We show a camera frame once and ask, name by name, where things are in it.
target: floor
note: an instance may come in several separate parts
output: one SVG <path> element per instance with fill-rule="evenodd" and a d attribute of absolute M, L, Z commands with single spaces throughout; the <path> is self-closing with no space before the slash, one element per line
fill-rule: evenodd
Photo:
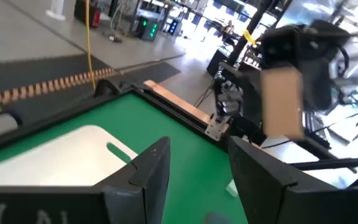
<path fill-rule="evenodd" d="M 45 0 L 0 0 L 0 62 L 26 60 L 30 58 L 77 55 L 84 52 L 85 27 L 74 20 L 75 0 L 66 0 L 66 21 L 55 21 L 45 14 L 50 1 Z M 112 68 L 122 68 L 164 58 L 181 70 L 165 87 L 185 101 L 194 104 L 210 86 L 211 76 L 206 73 L 209 60 L 216 45 L 208 38 L 202 44 L 198 40 L 172 38 L 158 35 L 155 42 L 124 39 L 115 44 L 99 32 L 91 31 L 92 54 Z M 199 107 L 208 114 L 214 112 L 212 95 Z M 9 121 L 1 121 L 5 126 Z M 281 142 L 283 139 L 268 139 L 264 146 Z M 354 157 L 355 147 L 340 145 L 334 150 L 340 157 Z M 316 158 L 296 144 L 288 143 L 268 151 L 285 162 L 315 161 Z M 358 177 L 347 169 L 312 172 L 314 176 L 343 188 Z"/>

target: table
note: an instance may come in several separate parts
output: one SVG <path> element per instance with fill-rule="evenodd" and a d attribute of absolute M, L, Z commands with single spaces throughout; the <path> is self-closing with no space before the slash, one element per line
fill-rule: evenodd
<path fill-rule="evenodd" d="M 178 106 L 181 116 L 189 116 L 187 120 L 209 122 L 208 115 L 163 87 L 151 81 L 145 84 L 153 89 L 151 95 L 165 99 L 165 106 Z M 232 179 L 228 155 L 191 130 L 191 124 L 184 125 L 157 108 L 157 103 L 150 95 L 130 91 L 79 105 L 50 121 L 0 136 L 0 162 L 86 125 L 103 128 L 138 154 L 162 136 L 169 136 L 170 181 L 163 223 L 202 223 L 210 212 L 225 215 L 233 223 L 247 223 L 239 198 L 225 191 Z"/>

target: cable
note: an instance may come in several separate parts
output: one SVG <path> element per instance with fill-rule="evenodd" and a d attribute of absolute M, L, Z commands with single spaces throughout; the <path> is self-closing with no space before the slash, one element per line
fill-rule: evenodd
<path fill-rule="evenodd" d="M 208 90 L 209 90 L 210 88 L 212 88 L 213 85 L 214 85 L 214 80 L 211 81 L 210 86 L 201 94 L 201 96 L 196 100 L 196 103 L 194 103 L 193 106 L 199 107 L 199 105 L 202 103 L 202 101 L 204 101 L 205 98 L 208 97 L 208 96 L 212 93 L 213 90 L 211 90 L 211 92 L 208 93 L 208 96 L 207 96 Z"/>
<path fill-rule="evenodd" d="M 341 51 L 343 58 L 345 60 L 345 67 L 340 72 L 338 72 L 338 77 L 343 78 L 345 76 L 347 69 L 349 68 L 350 58 L 349 58 L 349 54 L 347 54 L 347 51 L 338 43 L 337 43 L 337 48 L 339 49 L 339 51 Z"/>
<path fill-rule="evenodd" d="M 117 5 L 116 11 L 114 12 L 114 14 L 112 15 L 112 17 L 110 19 L 110 30 L 116 30 L 117 27 L 120 28 L 121 32 L 124 34 L 123 37 L 125 37 L 127 35 L 127 32 L 122 31 L 123 28 L 121 27 L 122 12 L 123 12 L 124 8 L 127 11 L 130 7 L 128 6 L 128 3 L 126 1 L 120 1 L 119 5 Z M 120 13 L 118 22 L 117 22 L 116 28 L 113 29 L 112 24 L 114 23 L 114 18 L 116 17 L 118 12 Z"/>
<path fill-rule="evenodd" d="M 88 59 L 88 67 L 89 72 L 91 73 L 92 79 L 92 87 L 93 90 L 96 89 L 96 84 L 94 81 L 94 74 L 92 69 L 92 61 L 91 61 L 91 41 L 90 41 L 90 0 L 86 0 L 85 2 L 85 26 L 86 26 L 86 56 Z"/>
<path fill-rule="evenodd" d="M 207 99 L 207 98 L 210 96 L 210 94 L 211 94 L 212 92 L 213 92 L 213 90 L 211 90 L 207 95 L 205 95 L 205 96 L 200 100 L 200 102 L 197 104 L 196 108 L 198 108 L 198 107 L 204 102 L 204 100 Z"/>
<path fill-rule="evenodd" d="M 252 143 L 252 140 L 254 139 L 255 135 L 258 134 L 258 132 L 262 129 L 262 125 L 259 125 L 258 130 L 256 130 L 256 132 L 254 134 L 252 134 L 251 137 L 248 138 L 248 143 Z"/>
<path fill-rule="evenodd" d="M 355 116 L 357 116 L 357 115 L 358 115 L 358 113 L 352 114 L 352 115 L 350 115 L 350 116 L 345 117 L 344 119 L 342 119 L 342 120 L 340 120 L 340 121 L 344 121 L 344 120 L 346 120 L 346 119 L 355 117 Z M 324 130 L 324 129 L 326 129 L 326 128 L 329 128 L 329 127 L 331 127 L 331 126 L 334 125 L 334 124 L 338 124 L 340 121 L 333 122 L 333 123 L 330 124 L 330 125 L 327 125 L 327 126 L 324 126 L 324 127 L 322 127 L 322 128 L 319 128 L 319 129 L 317 129 L 317 130 L 314 130 L 314 131 L 312 132 L 312 134 L 315 134 L 315 133 L 317 133 L 317 132 L 319 132 L 319 131 L 322 131 L 322 130 Z M 271 146 L 262 147 L 262 149 L 268 149 L 268 148 L 275 147 L 275 146 L 281 146 L 282 144 L 286 144 L 286 143 L 289 143 L 289 142 L 291 142 L 291 140 L 286 140 L 286 141 L 284 141 L 284 142 L 280 142 L 280 143 L 277 143 L 277 144 L 272 144 Z"/>
<path fill-rule="evenodd" d="M 342 33 L 335 33 L 335 32 L 317 32 L 317 33 L 313 33 L 313 32 L 307 32 L 306 33 L 308 35 L 312 35 L 312 36 L 316 36 L 316 37 L 348 37 L 350 35 L 350 37 L 358 37 L 358 33 L 353 33 L 353 34 L 342 34 Z"/>

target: green table surface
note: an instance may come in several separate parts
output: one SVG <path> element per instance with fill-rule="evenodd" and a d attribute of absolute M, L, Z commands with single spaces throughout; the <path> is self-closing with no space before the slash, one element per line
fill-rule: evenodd
<path fill-rule="evenodd" d="M 226 191 L 232 179 L 228 155 L 135 95 L 93 109 L 0 151 L 0 161 L 84 125 L 105 129 L 140 154 L 163 136 L 171 140 L 171 166 L 163 223 L 203 223 L 219 213 L 247 223 L 239 197 Z"/>

